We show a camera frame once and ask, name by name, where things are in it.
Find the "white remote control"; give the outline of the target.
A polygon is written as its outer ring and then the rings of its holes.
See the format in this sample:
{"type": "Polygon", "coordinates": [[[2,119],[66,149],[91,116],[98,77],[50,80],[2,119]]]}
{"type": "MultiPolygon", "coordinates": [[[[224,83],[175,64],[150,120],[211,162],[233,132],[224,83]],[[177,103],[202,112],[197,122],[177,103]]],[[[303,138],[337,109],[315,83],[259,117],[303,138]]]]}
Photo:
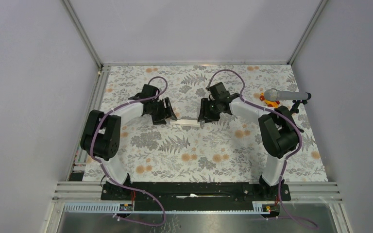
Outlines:
{"type": "Polygon", "coordinates": [[[178,125],[178,126],[187,126],[187,127],[200,127],[200,122],[195,119],[178,119],[178,120],[170,120],[169,123],[171,125],[178,125]]]}

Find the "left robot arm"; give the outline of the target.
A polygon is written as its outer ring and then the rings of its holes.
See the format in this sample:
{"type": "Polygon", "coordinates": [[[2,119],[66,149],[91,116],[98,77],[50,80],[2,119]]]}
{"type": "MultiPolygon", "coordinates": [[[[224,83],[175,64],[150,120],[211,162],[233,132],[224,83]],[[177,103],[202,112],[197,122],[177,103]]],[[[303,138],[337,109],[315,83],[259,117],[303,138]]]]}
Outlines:
{"type": "Polygon", "coordinates": [[[161,94],[157,87],[145,84],[141,92],[128,98],[126,103],[107,112],[92,110],[87,117],[80,147],[101,165],[109,182],[114,184],[113,194],[121,200],[131,194],[131,187],[126,183],[128,173],[120,159],[115,157],[121,128],[132,119],[145,115],[151,116],[154,125],[165,125],[168,118],[177,120],[170,99],[161,100],[161,94]]]}

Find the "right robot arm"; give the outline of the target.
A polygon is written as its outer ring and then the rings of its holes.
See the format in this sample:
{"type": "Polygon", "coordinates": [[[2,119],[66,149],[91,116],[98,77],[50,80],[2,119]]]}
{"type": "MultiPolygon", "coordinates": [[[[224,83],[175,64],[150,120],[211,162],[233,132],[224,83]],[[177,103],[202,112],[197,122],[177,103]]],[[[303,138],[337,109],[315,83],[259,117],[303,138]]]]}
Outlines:
{"type": "Polygon", "coordinates": [[[221,114],[238,116],[259,126],[262,144],[269,154],[260,177],[260,196],[271,200],[278,194],[288,157],[302,146],[302,136],[288,108],[262,107],[245,100],[241,94],[231,94],[223,83],[208,86],[209,97],[201,99],[199,121],[219,121],[221,114]]]}

